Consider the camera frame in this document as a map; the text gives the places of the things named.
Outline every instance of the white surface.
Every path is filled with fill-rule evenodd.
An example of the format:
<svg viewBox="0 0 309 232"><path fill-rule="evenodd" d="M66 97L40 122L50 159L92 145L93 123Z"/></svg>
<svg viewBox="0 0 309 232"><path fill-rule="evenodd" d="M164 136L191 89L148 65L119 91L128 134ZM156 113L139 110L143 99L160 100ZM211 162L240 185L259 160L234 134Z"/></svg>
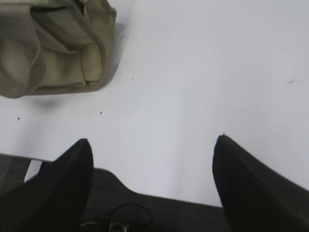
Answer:
<svg viewBox="0 0 309 232"><path fill-rule="evenodd" d="M113 80L93 93L0 98L2 153L54 160L85 137L95 166L132 190L220 205L211 163L225 133L309 189L309 1L111 4Z"/></svg>
<svg viewBox="0 0 309 232"><path fill-rule="evenodd" d="M32 177L34 177L36 174L38 174L40 171L41 165L42 165L42 161L35 160L35 159L31 160L30 165L25 175L24 182L27 182Z"/></svg>

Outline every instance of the canvas bag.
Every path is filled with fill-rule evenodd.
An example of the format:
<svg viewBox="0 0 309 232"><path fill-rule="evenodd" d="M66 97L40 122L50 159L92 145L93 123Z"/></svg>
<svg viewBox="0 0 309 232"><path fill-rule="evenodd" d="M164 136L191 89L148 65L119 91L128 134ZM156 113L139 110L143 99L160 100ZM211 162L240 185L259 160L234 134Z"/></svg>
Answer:
<svg viewBox="0 0 309 232"><path fill-rule="evenodd" d="M107 0L0 0L0 95L100 88L115 18Z"/></svg>

